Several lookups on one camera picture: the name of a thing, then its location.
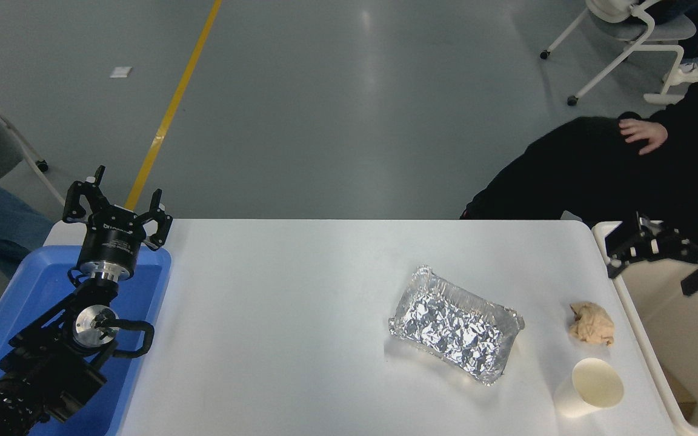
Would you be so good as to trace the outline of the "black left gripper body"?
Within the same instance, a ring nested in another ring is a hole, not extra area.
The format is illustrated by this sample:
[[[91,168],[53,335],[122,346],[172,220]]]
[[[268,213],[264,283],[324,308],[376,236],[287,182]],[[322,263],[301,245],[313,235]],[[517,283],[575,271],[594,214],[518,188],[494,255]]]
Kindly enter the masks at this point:
[[[145,237],[144,221],[133,211],[110,206],[94,212],[88,220],[78,268],[86,268],[92,262],[135,268]]]

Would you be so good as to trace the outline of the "right hand of person beside bin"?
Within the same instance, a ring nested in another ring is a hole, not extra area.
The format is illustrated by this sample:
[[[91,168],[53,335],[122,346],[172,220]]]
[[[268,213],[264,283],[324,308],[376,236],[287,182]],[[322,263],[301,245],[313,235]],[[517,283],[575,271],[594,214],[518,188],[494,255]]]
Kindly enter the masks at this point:
[[[657,151],[670,138],[667,128],[659,122],[621,119],[618,127],[624,142],[636,146],[639,156]]]

